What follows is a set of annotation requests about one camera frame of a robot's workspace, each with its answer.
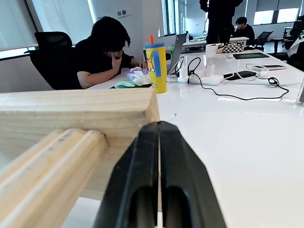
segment yellow cup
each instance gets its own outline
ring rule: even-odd
[[[146,45],[149,76],[156,93],[167,91],[167,62],[164,43]]]

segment person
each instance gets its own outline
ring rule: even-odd
[[[236,32],[236,30],[234,28],[234,25],[231,24],[230,37],[233,37],[235,32]]]
[[[208,12],[207,44],[229,43],[232,17],[243,0],[200,0],[200,8]]]
[[[247,18],[240,17],[236,21],[237,24],[237,30],[234,33],[233,37],[247,37],[249,40],[247,40],[246,45],[247,46],[254,46],[255,45],[255,32],[253,28],[247,24]]]
[[[75,46],[77,77],[86,89],[121,74],[122,68],[142,67],[145,63],[127,55],[123,48],[131,39],[116,19],[102,17],[94,24],[91,36]]]

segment checkered bag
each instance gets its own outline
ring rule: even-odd
[[[227,43],[224,46],[223,53],[235,53],[244,51],[244,46],[238,42]]]

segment wooden frame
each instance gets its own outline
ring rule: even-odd
[[[60,227],[80,194],[101,200],[138,131],[159,120],[151,89],[1,94],[0,227]]]

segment black cable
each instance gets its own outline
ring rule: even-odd
[[[174,72],[173,72],[171,75],[175,75],[176,77],[180,77],[180,69],[181,69],[182,64],[183,64],[183,62],[184,62],[184,59],[185,59],[184,56],[180,57],[180,59],[179,59],[179,60],[177,61],[177,63],[175,64]]]
[[[196,59],[199,59],[199,60],[200,60],[199,63],[198,63],[198,65],[197,65],[193,70],[190,70],[190,64],[191,64],[194,60],[196,60]],[[191,75],[195,75],[196,77],[198,77],[199,82],[200,82],[200,86],[201,86],[203,89],[211,90],[211,91],[214,92],[214,94],[217,95],[217,96],[228,96],[228,97],[233,97],[233,98],[236,98],[236,99],[240,99],[240,100],[242,100],[242,101],[252,101],[252,100],[257,100],[257,99],[267,99],[267,100],[270,100],[270,99],[280,99],[280,98],[282,98],[283,96],[285,96],[286,94],[289,93],[289,89],[286,89],[286,88],[284,88],[284,87],[281,87],[281,86],[280,86],[279,80],[276,79],[275,77],[260,78],[260,77],[257,77],[257,76],[256,76],[258,79],[268,80],[268,83],[269,83],[271,86],[274,86],[274,87],[278,87],[278,88],[280,88],[280,89],[283,89],[283,90],[285,90],[285,92],[284,92],[282,95],[277,96],[277,97],[255,97],[255,98],[242,98],[242,97],[238,97],[238,96],[234,96],[234,95],[229,95],[229,94],[218,94],[218,93],[217,93],[214,89],[212,89],[212,88],[205,88],[205,87],[203,86],[202,82],[201,82],[200,77],[195,73],[195,70],[199,67],[200,63],[201,63],[200,57],[196,57],[195,59],[193,59],[193,60],[189,63],[189,65],[188,65],[188,84],[190,83],[190,76],[191,76]]]

